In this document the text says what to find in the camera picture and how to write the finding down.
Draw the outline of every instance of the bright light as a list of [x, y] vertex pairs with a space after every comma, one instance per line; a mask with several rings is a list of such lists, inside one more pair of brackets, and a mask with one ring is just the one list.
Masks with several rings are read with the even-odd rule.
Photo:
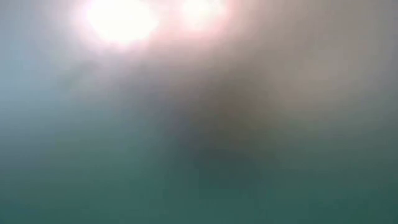
[[136, 0], [93, 0], [86, 19], [101, 39], [117, 45], [145, 39], [159, 23], [149, 6]]
[[185, 22], [192, 29], [202, 29], [224, 13], [217, 0], [185, 0], [182, 6]]

